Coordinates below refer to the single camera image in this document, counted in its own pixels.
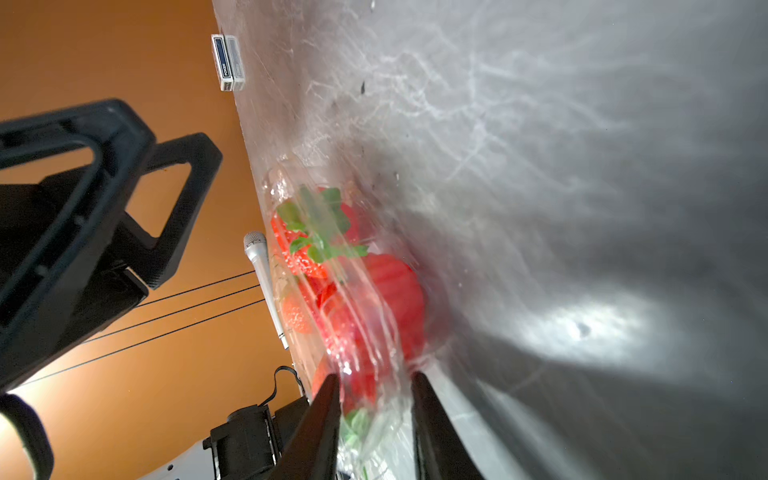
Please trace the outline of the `packed strawberry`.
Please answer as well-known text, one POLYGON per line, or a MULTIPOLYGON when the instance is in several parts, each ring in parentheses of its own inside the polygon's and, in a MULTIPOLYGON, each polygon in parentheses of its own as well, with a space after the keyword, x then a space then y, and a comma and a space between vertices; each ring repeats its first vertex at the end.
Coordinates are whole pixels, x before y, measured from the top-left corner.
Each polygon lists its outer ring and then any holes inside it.
POLYGON ((362 259, 367 277, 332 282, 316 300, 318 331, 327 349, 354 370, 372 371, 391 362, 390 349, 406 364, 425 349, 426 299, 417 274, 391 254, 362 259))
POLYGON ((345 369, 338 371, 337 363, 329 355, 323 355, 310 382, 310 404, 316 401, 324 381, 331 374, 336 374, 339 379, 340 435, 344 447, 358 453, 370 449, 379 437, 376 429, 381 418, 375 374, 345 369))

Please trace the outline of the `clear plastic clamshell container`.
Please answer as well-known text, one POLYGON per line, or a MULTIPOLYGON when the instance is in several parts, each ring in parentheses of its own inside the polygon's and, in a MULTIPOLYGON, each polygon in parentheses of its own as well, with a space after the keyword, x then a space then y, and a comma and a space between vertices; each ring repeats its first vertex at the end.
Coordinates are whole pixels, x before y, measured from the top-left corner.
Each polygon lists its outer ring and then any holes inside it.
POLYGON ((355 182, 293 158, 258 181, 266 291, 310 398, 278 479, 444 479, 455 430, 427 377, 439 296, 355 182))

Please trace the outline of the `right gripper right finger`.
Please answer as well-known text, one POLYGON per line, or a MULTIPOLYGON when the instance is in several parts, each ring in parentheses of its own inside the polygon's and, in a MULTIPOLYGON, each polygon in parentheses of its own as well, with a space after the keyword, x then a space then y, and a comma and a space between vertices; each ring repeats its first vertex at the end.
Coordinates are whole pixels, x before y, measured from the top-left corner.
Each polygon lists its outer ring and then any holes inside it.
POLYGON ((423 372, 411 376, 411 392, 416 478, 483 479, 423 372))

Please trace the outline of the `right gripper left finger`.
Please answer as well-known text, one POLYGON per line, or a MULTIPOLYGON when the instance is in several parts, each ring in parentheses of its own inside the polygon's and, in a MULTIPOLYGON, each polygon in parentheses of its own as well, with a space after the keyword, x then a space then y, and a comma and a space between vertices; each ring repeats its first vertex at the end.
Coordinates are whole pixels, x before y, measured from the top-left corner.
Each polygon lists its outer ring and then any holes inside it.
POLYGON ((340 380, 329 374, 268 479, 335 479, 340 421, 340 380))

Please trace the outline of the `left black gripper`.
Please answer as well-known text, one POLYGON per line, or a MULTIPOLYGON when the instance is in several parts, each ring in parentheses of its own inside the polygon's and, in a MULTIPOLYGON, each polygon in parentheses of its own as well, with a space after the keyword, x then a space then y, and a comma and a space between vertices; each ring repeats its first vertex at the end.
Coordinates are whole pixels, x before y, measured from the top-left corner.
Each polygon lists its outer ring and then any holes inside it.
POLYGON ((1 188, 3 392, 147 297, 113 238, 124 215, 147 249, 173 222, 192 224, 175 211, 198 208, 217 170, 195 167, 198 153, 219 162, 203 134, 156 145, 118 99, 2 123, 2 168, 45 158, 41 183, 1 188))

